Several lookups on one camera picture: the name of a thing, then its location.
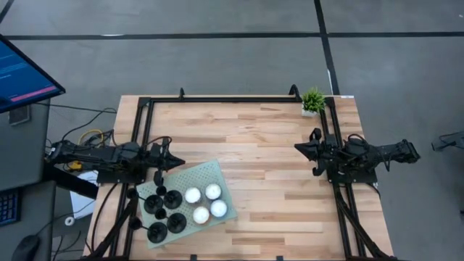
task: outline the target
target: computer monitor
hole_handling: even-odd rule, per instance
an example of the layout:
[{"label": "computer monitor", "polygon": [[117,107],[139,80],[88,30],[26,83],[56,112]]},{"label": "computer monitor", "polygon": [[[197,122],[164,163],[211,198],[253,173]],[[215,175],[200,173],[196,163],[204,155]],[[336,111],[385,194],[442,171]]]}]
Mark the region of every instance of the computer monitor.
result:
[{"label": "computer monitor", "polygon": [[0,113],[66,90],[0,34]]}]

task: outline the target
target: computer mouse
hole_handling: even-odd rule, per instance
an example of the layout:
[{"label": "computer mouse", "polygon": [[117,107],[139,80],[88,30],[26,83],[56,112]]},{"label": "computer mouse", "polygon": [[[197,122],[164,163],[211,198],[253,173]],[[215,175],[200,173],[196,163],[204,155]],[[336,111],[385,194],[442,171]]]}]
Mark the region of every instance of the computer mouse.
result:
[{"label": "computer mouse", "polygon": [[41,240],[36,235],[23,238],[14,250],[12,261],[33,261],[40,242]]}]

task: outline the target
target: wooden table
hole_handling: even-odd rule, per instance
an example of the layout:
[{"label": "wooden table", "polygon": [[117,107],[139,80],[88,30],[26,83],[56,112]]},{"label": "wooden table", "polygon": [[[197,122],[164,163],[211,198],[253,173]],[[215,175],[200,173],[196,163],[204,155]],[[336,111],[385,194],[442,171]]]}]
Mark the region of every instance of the wooden table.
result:
[{"label": "wooden table", "polygon": [[[138,98],[123,96],[120,101],[118,144],[131,139]],[[335,102],[343,137],[362,134],[355,100],[336,96]],[[328,124],[333,133],[330,114]],[[171,136],[170,151],[187,162],[170,173],[218,159],[239,217],[158,249],[147,248],[145,230],[135,231],[130,259],[188,260],[197,254],[199,260],[275,260],[278,255],[286,260],[344,260],[332,186],[325,174],[313,176],[315,163],[293,147],[307,141],[316,127],[321,128],[320,118],[303,118],[301,104],[156,103],[149,139]],[[150,170],[148,181],[153,174]],[[111,186],[99,189],[95,214]],[[114,224],[120,188],[101,214],[96,245]],[[364,229],[385,253],[393,254],[378,195],[364,184],[353,189]],[[348,227],[356,255],[354,232]],[[121,231],[118,254],[123,253],[126,226]]]}]

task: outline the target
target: white paper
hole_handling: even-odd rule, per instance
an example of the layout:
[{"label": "white paper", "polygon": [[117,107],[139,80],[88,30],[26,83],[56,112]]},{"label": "white paper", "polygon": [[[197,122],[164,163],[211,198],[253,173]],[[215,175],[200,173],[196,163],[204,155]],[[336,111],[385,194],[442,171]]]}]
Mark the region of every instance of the white paper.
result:
[{"label": "white paper", "polygon": [[[86,180],[88,182],[92,182],[93,184],[96,185],[96,177],[97,177],[97,171],[89,171],[86,173],[82,173],[78,176],[78,178]],[[95,202],[92,204],[89,204],[90,202],[93,201],[93,199],[90,199],[86,196],[81,196],[73,191],[70,191],[71,195],[71,202],[72,202],[72,211],[74,212],[74,218],[79,219],[83,218],[87,215],[90,215],[94,212],[94,205]]]}]

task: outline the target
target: white ball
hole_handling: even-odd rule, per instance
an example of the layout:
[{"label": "white ball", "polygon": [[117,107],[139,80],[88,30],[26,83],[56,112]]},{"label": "white ball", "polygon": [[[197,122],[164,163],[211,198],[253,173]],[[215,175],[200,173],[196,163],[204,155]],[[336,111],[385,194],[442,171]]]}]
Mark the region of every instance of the white ball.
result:
[{"label": "white ball", "polygon": [[186,201],[190,204],[197,203],[200,201],[200,197],[202,194],[200,193],[200,190],[197,188],[188,188],[186,190],[185,198]]},{"label": "white ball", "polygon": [[227,204],[223,200],[215,200],[211,204],[211,214],[217,218],[222,218],[227,213]]},{"label": "white ball", "polygon": [[206,207],[197,207],[194,210],[194,221],[197,224],[205,224],[210,218],[210,212]]},{"label": "white ball", "polygon": [[205,194],[208,199],[215,200],[220,196],[221,189],[217,184],[210,184],[206,187]]}]

